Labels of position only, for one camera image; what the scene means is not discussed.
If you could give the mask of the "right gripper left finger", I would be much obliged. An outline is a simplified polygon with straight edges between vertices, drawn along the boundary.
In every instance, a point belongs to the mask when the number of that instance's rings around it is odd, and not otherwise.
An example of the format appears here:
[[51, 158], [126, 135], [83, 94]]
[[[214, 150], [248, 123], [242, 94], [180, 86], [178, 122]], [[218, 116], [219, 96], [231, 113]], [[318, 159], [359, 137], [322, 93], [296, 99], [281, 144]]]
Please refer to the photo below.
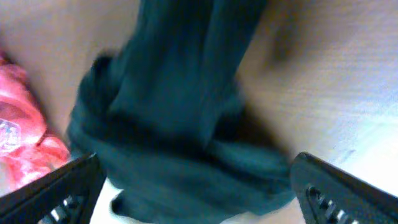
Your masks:
[[89, 223], [106, 178], [87, 154], [1, 197], [1, 223]]

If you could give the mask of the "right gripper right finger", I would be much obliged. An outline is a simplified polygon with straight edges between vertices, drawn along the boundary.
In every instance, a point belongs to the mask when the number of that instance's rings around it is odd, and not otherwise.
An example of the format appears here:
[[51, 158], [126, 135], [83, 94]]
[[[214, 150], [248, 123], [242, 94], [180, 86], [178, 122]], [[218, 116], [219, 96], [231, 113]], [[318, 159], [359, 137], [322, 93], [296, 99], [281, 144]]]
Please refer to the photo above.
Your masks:
[[307, 152], [290, 181], [306, 224], [397, 224], [397, 197]]

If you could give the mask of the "black t-shirt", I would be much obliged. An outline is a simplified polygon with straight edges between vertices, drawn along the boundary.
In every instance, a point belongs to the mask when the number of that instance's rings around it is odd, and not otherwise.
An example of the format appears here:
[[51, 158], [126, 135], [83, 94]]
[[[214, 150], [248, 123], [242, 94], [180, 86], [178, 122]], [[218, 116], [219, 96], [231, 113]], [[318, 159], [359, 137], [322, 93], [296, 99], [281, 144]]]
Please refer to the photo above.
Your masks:
[[294, 198], [289, 163], [239, 140], [235, 79], [265, 1], [146, 0], [115, 56], [83, 77], [68, 138], [120, 189], [112, 211], [144, 223], [221, 223]]

